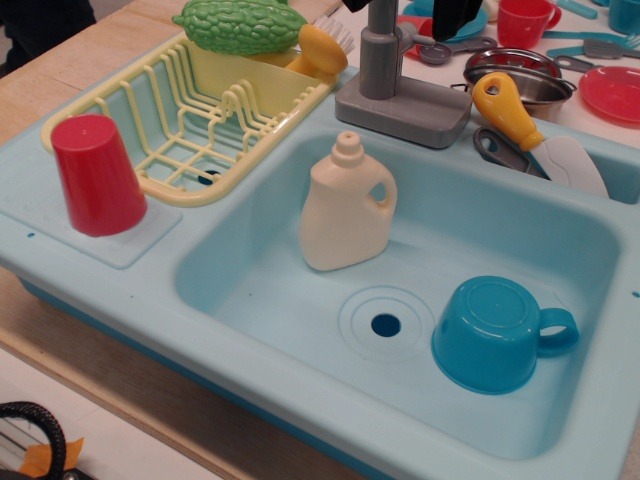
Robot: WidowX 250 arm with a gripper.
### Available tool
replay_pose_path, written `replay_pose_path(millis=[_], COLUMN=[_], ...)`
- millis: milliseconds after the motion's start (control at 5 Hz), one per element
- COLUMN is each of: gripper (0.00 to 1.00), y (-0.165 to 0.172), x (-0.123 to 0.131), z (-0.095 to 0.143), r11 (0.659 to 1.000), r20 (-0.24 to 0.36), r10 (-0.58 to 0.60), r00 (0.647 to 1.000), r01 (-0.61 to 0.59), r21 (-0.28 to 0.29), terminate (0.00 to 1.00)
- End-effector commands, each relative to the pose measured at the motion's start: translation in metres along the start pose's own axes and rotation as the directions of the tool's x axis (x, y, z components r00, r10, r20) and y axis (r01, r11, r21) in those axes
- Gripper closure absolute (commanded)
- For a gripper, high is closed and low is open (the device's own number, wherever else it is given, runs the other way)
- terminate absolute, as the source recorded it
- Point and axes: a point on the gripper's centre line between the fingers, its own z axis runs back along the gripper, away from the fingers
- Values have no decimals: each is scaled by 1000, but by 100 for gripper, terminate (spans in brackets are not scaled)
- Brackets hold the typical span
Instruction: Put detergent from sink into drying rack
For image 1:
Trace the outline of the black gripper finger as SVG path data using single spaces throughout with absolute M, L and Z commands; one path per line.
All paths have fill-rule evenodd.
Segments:
M 453 38 L 461 28 L 476 18 L 482 3 L 482 0 L 435 0 L 432 37 L 436 41 Z

